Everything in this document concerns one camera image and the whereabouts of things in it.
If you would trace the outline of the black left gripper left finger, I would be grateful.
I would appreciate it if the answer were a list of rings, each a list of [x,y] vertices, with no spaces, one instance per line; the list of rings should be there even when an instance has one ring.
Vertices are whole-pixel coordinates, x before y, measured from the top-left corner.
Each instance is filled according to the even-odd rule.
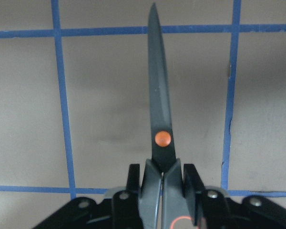
[[[69,201],[40,222],[36,229],[142,229],[139,214],[140,165],[129,165],[126,189],[97,204],[79,197]]]

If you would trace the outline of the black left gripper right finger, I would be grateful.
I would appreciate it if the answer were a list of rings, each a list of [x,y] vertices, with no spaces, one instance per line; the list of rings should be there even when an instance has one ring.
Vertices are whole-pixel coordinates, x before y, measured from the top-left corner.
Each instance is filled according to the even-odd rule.
[[[286,229],[286,208],[259,195],[237,203],[217,188],[206,188],[193,164],[184,164],[184,194],[200,229]]]

